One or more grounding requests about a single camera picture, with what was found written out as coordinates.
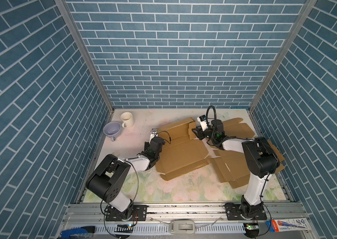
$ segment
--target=black mounting plate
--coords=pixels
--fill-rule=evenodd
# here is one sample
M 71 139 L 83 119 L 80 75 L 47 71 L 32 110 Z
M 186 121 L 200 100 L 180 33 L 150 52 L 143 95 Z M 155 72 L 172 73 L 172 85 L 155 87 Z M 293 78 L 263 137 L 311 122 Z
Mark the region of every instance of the black mounting plate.
M 240 213 L 240 204 L 235 203 L 226 203 L 224 205 L 224 208 L 226 209 L 227 214 L 227 220 L 229 221 L 237 221 L 237 220 L 249 220 L 247 218 L 244 218 Z M 257 217 L 257 220 L 267 220 L 267 215 L 265 214 L 265 211 L 263 210 L 260 212 Z
M 133 205 L 133 213 L 137 213 L 138 221 L 146 221 L 147 205 Z M 115 208 L 107 208 L 106 221 L 122 221 L 122 215 L 118 215 L 119 211 Z

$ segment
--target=wall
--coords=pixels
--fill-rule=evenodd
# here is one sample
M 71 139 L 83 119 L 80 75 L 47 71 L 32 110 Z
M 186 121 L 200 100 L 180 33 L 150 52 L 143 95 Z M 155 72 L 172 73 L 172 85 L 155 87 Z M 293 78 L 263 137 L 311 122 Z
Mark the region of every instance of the wall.
M 337 238 L 337 1 L 317 1 L 254 114 L 319 236 Z
M 108 110 L 53 0 L 0 0 L 0 239 L 55 236 Z
M 68 3 L 116 108 L 247 108 L 304 0 Z

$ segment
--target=mug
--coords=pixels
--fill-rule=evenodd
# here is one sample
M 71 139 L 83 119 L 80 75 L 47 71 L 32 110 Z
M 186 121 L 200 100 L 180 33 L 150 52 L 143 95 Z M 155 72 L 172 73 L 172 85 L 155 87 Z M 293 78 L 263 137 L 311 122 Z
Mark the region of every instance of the mug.
M 133 114 L 130 112 L 124 112 L 121 114 L 121 120 L 122 120 L 122 127 L 125 128 L 130 128 L 134 125 L 134 118 Z
M 110 122 L 103 128 L 103 133 L 110 137 L 111 141 L 115 141 L 115 139 L 121 135 L 121 124 L 118 122 Z

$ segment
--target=metal corner post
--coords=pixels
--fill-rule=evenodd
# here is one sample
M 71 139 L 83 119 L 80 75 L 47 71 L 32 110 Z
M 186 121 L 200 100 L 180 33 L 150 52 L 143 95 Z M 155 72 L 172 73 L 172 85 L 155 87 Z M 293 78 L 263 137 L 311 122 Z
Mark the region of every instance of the metal corner post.
M 256 105 L 258 104 L 260 98 L 262 97 L 265 89 L 269 85 L 269 83 L 272 80 L 272 77 L 274 76 L 275 72 L 278 70 L 281 62 L 283 61 L 284 57 L 286 56 L 288 50 L 290 49 L 292 42 L 295 40 L 296 36 L 298 35 L 301 27 L 303 26 L 305 20 L 307 19 L 309 13 L 315 6 L 315 3 L 317 0 L 305 0 L 305 3 L 303 7 L 300 10 L 300 13 L 295 21 L 295 23 L 292 25 L 290 32 L 288 33 L 286 39 L 283 42 L 283 45 L 281 46 L 278 54 L 276 55 L 270 69 L 268 70 L 261 86 L 258 89 L 258 92 L 252 99 L 252 102 L 250 103 L 250 111 L 252 112 Z
M 56 5 L 58 7 L 58 10 L 61 12 L 62 18 L 65 20 L 65 23 L 67 25 L 67 28 L 69 29 L 75 44 L 78 47 L 78 50 L 81 52 L 81 55 L 87 65 L 87 68 L 89 69 L 95 84 L 97 85 L 99 92 L 102 95 L 102 98 L 104 99 L 104 102 L 106 103 L 107 107 L 110 110 L 110 113 L 114 111 L 113 105 L 111 104 L 111 101 L 106 93 L 106 90 L 104 89 L 103 83 L 101 81 L 101 78 L 99 77 L 99 74 L 97 70 L 95 69 L 94 63 L 92 61 L 92 58 L 90 57 L 89 52 L 87 51 L 87 48 L 85 46 L 85 43 L 81 37 L 81 34 L 79 33 L 79 30 L 75 24 L 75 21 L 73 19 L 73 16 L 69 10 L 69 7 L 67 6 L 66 0 L 55 0 Z

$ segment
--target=robotic arm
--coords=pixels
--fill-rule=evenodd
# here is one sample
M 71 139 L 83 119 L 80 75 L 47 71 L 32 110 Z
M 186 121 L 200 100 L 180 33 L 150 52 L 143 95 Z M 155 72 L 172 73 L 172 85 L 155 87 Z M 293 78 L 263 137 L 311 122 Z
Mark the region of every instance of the robotic arm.
M 214 110 L 214 119 L 211 124 L 208 122 L 210 108 Z M 200 122 L 200 126 L 192 129 L 192 131 L 200 140 L 208 138 L 208 141 L 211 141 L 213 146 L 220 150 L 234 150 L 244 153 L 251 173 L 247 191 L 242 196 L 240 214 L 245 219 L 258 216 L 264 211 L 262 193 L 265 182 L 271 178 L 280 165 L 276 152 L 269 146 L 264 137 L 243 139 L 236 136 L 226 136 L 223 123 L 216 119 L 216 111 L 213 106 L 207 109 L 206 115 L 198 117 L 197 120 Z
M 144 151 L 131 158 L 118 158 L 107 155 L 86 181 L 86 188 L 115 208 L 118 218 L 128 220 L 133 212 L 133 200 L 121 191 L 122 185 L 131 173 L 151 169 L 159 160 L 159 153 L 165 144 L 152 129 L 149 142 L 145 142 Z

